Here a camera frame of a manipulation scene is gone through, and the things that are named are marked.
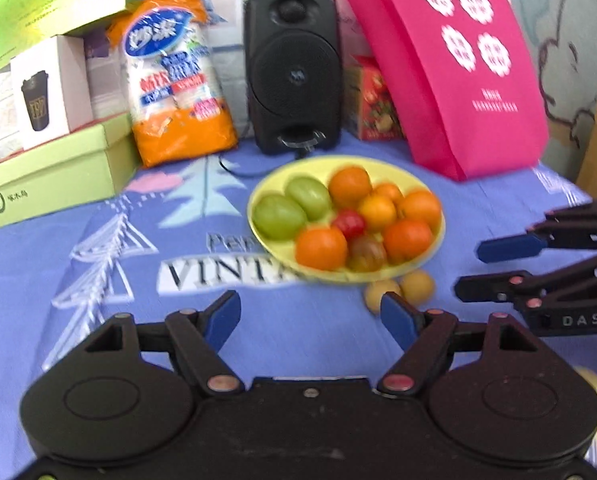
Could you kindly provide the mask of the brown longan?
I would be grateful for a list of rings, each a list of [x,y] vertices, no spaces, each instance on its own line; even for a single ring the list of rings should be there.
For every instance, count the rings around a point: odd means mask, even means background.
[[[421,269],[405,274],[399,281],[399,286],[401,286],[403,297],[413,307],[426,304],[436,291],[434,278]]]
[[[381,280],[370,283],[364,290],[364,303],[366,308],[373,314],[380,313],[382,297],[389,292],[401,296],[402,289],[399,283],[393,280]]]

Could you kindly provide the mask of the large orange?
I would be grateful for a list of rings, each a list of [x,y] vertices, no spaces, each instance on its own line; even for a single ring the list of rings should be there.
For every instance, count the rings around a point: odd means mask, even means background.
[[[382,233],[387,259],[393,264],[413,260],[432,245],[434,234],[423,221],[402,219],[388,226]]]

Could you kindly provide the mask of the dark red tomato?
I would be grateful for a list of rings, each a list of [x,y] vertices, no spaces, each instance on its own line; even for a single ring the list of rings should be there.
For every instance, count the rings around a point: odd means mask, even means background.
[[[387,252],[383,244],[373,235],[355,238],[349,243],[346,266],[353,272],[376,272],[387,263]]]

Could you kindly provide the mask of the yellow-orange small citrus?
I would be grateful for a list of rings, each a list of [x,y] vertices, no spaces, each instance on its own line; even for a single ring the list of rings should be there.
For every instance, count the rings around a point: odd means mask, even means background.
[[[382,232],[397,220],[393,200],[380,194],[365,197],[358,205],[357,212],[365,219],[369,232]]]

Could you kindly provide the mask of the bright red tomato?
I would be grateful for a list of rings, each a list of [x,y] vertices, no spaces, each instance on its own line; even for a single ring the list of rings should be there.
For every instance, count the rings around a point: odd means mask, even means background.
[[[355,210],[339,211],[330,226],[338,229],[348,242],[363,236],[367,231],[365,218]]]

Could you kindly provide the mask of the green mango front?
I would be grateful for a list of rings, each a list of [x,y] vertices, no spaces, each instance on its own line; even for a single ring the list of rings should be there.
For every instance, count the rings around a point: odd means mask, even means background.
[[[308,222],[304,209],[279,193],[260,198],[254,205],[252,220],[267,240],[293,240]]]

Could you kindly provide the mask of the green mango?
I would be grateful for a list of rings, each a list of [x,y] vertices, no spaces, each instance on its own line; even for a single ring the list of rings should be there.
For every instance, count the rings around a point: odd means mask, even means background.
[[[308,222],[304,209],[279,193],[260,198],[254,205],[252,220],[267,240],[293,240]]]
[[[297,202],[311,221],[322,219],[332,206],[328,189],[313,177],[293,177],[285,185],[284,194]]]

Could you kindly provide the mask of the small orange kumquat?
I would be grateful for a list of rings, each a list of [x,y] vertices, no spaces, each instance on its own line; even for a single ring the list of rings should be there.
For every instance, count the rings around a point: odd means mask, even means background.
[[[403,198],[401,189],[392,182],[379,182],[373,187],[373,193],[384,196],[391,200],[393,203],[397,203]]]

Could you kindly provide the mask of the yellow plastic plate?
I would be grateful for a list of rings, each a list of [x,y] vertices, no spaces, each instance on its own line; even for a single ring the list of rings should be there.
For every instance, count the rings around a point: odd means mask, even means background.
[[[286,268],[314,280],[371,283],[422,266],[442,245],[442,207],[410,172],[359,156],[289,162],[254,188],[248,223]]]

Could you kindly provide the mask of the green mango back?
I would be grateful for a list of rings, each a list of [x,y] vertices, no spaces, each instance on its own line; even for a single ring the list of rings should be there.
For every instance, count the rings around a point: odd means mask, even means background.
[[[285,185],[284,194],[297,202],[311,221],[322,219],[332,206],[328,189],[313,177],[293,177]]]

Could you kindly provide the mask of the blue printed tablecloth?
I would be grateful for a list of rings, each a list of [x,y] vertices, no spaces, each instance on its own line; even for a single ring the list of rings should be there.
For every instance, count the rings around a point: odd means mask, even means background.
[[[481,240],[522,232],[544,212],[588,197],[543,165],[456,183],[410,162],[404,141],[359,142],[344,134],[335,154],[371,157],[415,174],[439,196],[446,235],[425,265],[436,281],[429,308],[485,321],[517,314],[507,304],[463,304],[459,276],[524,269],[541,274],[588,257],[551,250],[538,258],[484,266]],[[224,289],[242,299],[238,328],[221,350],[244,382],[257,376],[366,376],[375,382],[399,346],[365,307],[364,286],[299,280],[271,259],[248,227],[256,176],[291,162],[265,157],[253,142],[220,157],[137,174],[120,196],[0,229],[0,479],[34,457],[18,404],[44,364],[96,328],[130,312],[158,322],[179,309],[204,309]],[[597,389],[597,336],[546,340]],[[597,439],[591,450],[597,465]]]

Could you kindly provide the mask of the light green shoe box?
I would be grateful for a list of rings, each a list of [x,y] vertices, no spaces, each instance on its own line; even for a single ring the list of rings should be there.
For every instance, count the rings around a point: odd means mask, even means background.
[[[123,191],[141,158],[118,114],[0,162],[0,228]]]

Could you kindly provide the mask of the orange paper cup pack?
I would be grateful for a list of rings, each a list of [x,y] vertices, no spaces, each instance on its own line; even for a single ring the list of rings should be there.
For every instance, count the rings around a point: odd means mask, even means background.
[[[203,0],[143,0],[106,30],[120,53],[131,131],[146,168],[234,148]]]

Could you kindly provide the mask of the red tomato juice carton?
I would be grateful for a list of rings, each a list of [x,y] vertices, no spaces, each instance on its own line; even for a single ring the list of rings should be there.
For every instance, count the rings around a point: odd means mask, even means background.
[[[366,142],[404,137],[387,83],[371,56],[353,56],[344,67],[343,125]]]

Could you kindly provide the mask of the pink non-woven bag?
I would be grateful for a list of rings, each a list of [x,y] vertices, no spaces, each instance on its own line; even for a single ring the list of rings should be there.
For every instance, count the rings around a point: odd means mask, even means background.
[[[413,160],[455,181],[535,166],[549,134],[508,0],[347,0]]]

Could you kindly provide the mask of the white coffee cup box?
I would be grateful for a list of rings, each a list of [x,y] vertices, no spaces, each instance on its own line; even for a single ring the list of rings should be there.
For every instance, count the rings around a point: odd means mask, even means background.
[[[0,160],[93,121],[84,40],[53,36],[0,70]]]

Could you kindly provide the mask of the black loudspeaker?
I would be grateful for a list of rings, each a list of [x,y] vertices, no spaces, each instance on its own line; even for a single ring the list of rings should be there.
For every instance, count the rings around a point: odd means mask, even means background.
[[[340,141],[342,48],[335,0],[248,0],[248,117],[266,155]]]

